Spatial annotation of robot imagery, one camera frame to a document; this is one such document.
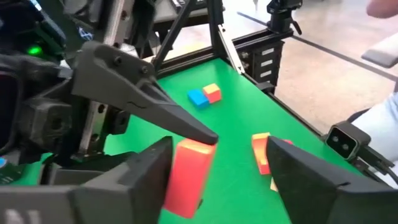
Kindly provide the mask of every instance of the green light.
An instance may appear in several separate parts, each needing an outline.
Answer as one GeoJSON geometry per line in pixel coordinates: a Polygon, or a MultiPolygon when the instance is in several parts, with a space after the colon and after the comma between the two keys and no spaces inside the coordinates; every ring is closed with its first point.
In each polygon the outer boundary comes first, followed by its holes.
{"type": "Polygon", "coordinates": [[[28,49],[27,53],[29,55],[39,55],[42,53],[42,48],[39,46],[33,46],[30,49],[28,49]]]}

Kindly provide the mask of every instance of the person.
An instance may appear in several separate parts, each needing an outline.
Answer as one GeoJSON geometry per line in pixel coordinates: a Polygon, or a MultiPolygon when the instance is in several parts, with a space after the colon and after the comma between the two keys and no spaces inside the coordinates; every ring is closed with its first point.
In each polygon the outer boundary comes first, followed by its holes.
{"type": "MultiPolygon", "coordinates": [[[[366,12],[380,19],[396,16],[398,0],[371,0],[366,12]]],[[[370,135],[372,140],[369,146],[392,161],[396,165],[392,171],[398,175],[398,93],[391,94],[382,103],[373,106],[352,124],[370,135]]],[[[391,187],[398,188],[389,175],[378,172],[376,175],[391,187]]]]}

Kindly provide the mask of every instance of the blue block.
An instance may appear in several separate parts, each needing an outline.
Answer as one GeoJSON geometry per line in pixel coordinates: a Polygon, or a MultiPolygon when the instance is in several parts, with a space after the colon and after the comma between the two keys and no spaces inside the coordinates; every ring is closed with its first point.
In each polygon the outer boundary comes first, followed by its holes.
{"type": "Polygon", "coordinates": [[[208,98],[201,90],[190,90],[188,92],[188,97],[198,108],[205,108],[210,104],[208,98]]]}

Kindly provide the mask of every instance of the person's arm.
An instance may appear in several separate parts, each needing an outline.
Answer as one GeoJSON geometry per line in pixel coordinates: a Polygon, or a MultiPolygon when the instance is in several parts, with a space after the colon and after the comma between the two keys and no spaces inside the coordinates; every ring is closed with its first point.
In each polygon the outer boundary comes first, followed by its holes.
{"type": "Polygon", "coordinates": [[[398,0],[371,0],[366,12],[369,16],[387,19],[398,15],[398,0]]]}

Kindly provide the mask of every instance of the floor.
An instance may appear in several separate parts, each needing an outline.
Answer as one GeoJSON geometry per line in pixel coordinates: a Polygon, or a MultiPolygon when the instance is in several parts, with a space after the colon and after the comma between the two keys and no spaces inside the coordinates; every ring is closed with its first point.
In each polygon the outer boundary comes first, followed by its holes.
{"type": "MultiPolygon", "coordinates": [[[[398,32],[398,17],[366,15],[367,0],[303,0],[294,13],[301,38],[387,72],[387,78],[295,39],[285,40],[277,96],[325,133],[332,124],[369,108],[391,94],[398,66],[390,70],[361,60],[367,48],[398,32]]],[[[224,0],[225,26],[232,37],[264,29],[237,12],[267,22],[269,0],[224,0]]],[[[174,49],[178,54],[210,45],[208,26],[184,28],[174,49]]]]}

